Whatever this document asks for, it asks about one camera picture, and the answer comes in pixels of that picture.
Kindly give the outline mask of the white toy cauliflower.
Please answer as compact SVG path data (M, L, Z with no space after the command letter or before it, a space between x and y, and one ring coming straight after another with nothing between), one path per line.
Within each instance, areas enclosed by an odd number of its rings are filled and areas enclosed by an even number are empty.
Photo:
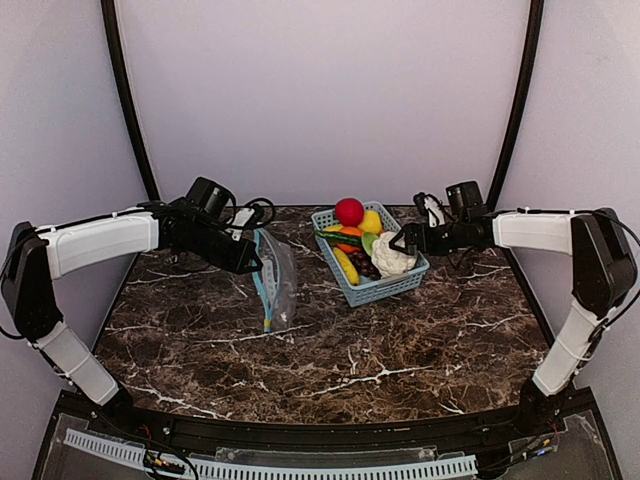
M390 248L395 232L386 231L380 235L365 232L361 237L362 247L370 257L382 278L404 274L414 268L417 256L407 255Z

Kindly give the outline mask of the clear zip top bag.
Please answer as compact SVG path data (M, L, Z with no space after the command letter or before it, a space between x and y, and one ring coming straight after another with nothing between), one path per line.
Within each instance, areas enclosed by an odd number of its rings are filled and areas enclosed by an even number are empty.
M252 274L263 305L263 331L284 331L293 326L297 308L297 273L291 247L266 229L254 231L262 268Z

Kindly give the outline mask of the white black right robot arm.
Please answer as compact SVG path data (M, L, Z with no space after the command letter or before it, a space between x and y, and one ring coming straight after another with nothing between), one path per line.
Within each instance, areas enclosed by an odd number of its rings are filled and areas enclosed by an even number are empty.
M419 193L425 220L408 223L389 246L406 255L446 256L458 250L501 249L563 257L569 268L567 316L532 377L520 389L512 421L531 433L559 413L574 378L592 360L605 332L639 297L638 235L612 208L493 211L478 184L447 187L445 203Z

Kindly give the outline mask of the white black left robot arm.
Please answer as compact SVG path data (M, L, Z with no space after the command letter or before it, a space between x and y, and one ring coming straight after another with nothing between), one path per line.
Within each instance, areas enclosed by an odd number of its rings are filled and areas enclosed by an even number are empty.
M173 250L191 253L233 274L258 272L262 262L246 232L268 225L275 207L265 198L243 206L218 183L199 177L170 203L150 201L126 210L60 225L25 221L11 234L1 267L1 295L14 332L94 404L130 399L125 388L65 322L53 283L76 270L126 255Z

